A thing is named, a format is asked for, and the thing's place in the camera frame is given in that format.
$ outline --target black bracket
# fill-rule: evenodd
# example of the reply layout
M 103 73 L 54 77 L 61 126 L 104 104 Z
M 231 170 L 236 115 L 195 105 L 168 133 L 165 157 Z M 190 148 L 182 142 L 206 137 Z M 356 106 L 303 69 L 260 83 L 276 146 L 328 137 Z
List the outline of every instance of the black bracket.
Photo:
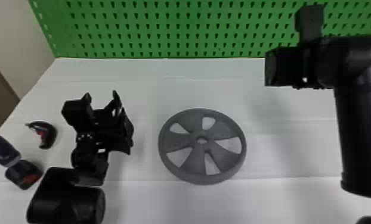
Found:
M 77 132 L 70 168 L 46 172 L 27 209 L 29 223 L 100 224 L 105 211 L 102 189 L 112 151 L 130 154 L 134 127 L 116 91 L 106 107 L 93 110 L 91 96 L 66 101 L 61 111 Z

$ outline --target gray plastic spoke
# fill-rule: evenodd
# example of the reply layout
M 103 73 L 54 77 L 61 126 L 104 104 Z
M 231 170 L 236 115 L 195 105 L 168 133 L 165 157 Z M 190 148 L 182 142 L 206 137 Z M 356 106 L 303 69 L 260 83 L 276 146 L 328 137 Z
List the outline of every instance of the gray plastic spoke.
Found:
M 214 140 L 224 140 L 237 137 L 237 133 L 230 129 L 229 125 L 223 123 L 221 120 L 216 120 L 214 125 L 207 130 Z
M 166 153 L 178 151 L 182 148 L 189 147 L 191 145 L 190 134 L 187 133 L 175 133 L 167 131 L 165 133 L 165 139 L 163 141 L 163 149 Z
M 178 118 L 177 123 L 186 131 L 193 133 L 202 130 L 203 114 L 188 114 Z
M 216 142 L 211 144 L 209 149 L 209 155 L 211 155 L 220 172 L 231 169 L 240 161 L 239 154 L 226 150 Z
M 193 148 L 190 155 L 180 166 L 180 169 L 183 169 L 187 172 L 206 175 L 204 150 L 202 150 L 200 147 Z

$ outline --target white wall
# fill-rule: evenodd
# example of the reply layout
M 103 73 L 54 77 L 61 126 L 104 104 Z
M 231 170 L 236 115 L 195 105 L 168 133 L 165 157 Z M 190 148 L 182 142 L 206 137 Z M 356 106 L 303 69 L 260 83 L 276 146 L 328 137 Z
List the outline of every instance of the white wall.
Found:
M 0 0 L 0 71 L 22 98 L 54 56 L 27 0 Z

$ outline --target wheel rim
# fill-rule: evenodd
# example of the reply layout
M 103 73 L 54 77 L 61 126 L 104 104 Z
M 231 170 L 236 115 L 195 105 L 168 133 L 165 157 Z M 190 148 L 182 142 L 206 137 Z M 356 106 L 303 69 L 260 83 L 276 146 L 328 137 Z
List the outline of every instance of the wheel rim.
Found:
M 202 128 L 204 117 L 215 119 L 215 123 L 207 130 Z M 171 131 L 170 128 L 176 123 L 188 133 Z M 241 143 L 239 154 L 216 142 L 237 137 Z M 200 143 L 199 139 L 204 139 L 205 142 Z M 214 184 L 232 177 L 240 169 L 246 155 L 246 139 L 237 123 L 222 113 L 202 108 L 185 110 L 172 116 L 162 127 L 158 144 L 159 154 L 166 168 L 178 178 L 199 185 Z M 181 166 L 170 161 L 168 153 L 187 147 L 192 150 Z M 211 156 L 219 173 L 206 173 L 205 154 Z

